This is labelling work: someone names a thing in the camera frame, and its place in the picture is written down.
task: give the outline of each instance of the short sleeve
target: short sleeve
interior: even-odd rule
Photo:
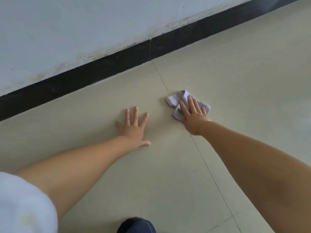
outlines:
[[[0,172],[0,232],[57,233],[50,198],[24,179]]]

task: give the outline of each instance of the gray cloth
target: gray cloth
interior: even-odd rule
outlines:
[[[193,96],[190,95],[188,91],[182,90],[181,92],[178,92],[174,95],[168,96],[165,99],[166,103],[169,106],[175,108],[174,112],[172,113],[172,116],[179,121],[183,121],[183,119],[184,119],[184,114],[181,110],[179,102],[182,100],[185,103],[186,108],[189,110],[188,96],[191,96],[193,98]],[[202,109],[202,107],[205,108],[206,114],[210,111],[211,107],[208,104],[205,104],[201,101],[197,101],[197,103],[199,104],[200,109]]]

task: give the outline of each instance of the finger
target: finger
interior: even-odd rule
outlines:
[[[194,104],[194,107],[195,107],[196,111],[197,111],[199,114],[201,114],[202,111],[201,111],[200,106],[199,106],[199,104],[198,104],[198,102],[197,102],[196,99],[193,99],[193,104]]]
[[[197,111],[196,111],[196,108],[193,104],[193,100],[192,100],[192,97],[191,96],[188,96],[188,103],[189,103],[189,108],[190,108],[190,111],[192,114],[196,114]]]
[[[185,103],[183,101],[180,101],[180,107],[181,110],[183,111],[184,115],[187,117],[188,115],[190,115],[190,112],[188,111],[188,109],[185,106]]]
[[[116,125],[116,127],[117,127],[119,133],[122,134],[123,128],[122,128],[121,123],[119,123],[118,121],[116,121],[116,122],[115,122],[115,125]]]
[[[134,119],[133,119],[133,125],[138,126],[138,116],[139,116],[139,110],[138,107],[136,106],[134,108]]]
[[[141,124],[140,124],[140,127],[141,127],[142,129],[145,129],[145,126],[146,126],[146,124],[147,124],[148,118],[149,118],[149,113],[146,113],[146,114],[145,114],[145,117],[143,118],[143,120],[142,120],[142,122],[141,122]]]
[[[131,121],[130,121],[130,110],[129,110],[129,109],[127,109],[127,110],[125,111],[125,125],[126,125],[126,126],[131,125]]]
[[[151,145],[150,141],[142,141],[140,146],[149,146],[149,145]]]
[[[205,107],[204,107],[204,106],[202,107],[202,113],[203,113],[204,115],[207,115],[207,113],[206,113],[206,109],[205,109]]]

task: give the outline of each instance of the baseboard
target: baseboard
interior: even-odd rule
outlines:
[[[0,121],[298,0],[251,0],[0,97]]]

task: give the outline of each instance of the person's left arm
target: person's left arm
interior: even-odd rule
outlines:
[[[69,150],[39,161],[16,172],[49,196],[56,207],[58,220],[71,209],[119,158],[140,146],[150,145],[142,140],[148,119],[145,114],[138,125],[138,107],[134,118],[126,110],[125,125],[116,122],[120,136],[96,145]]]

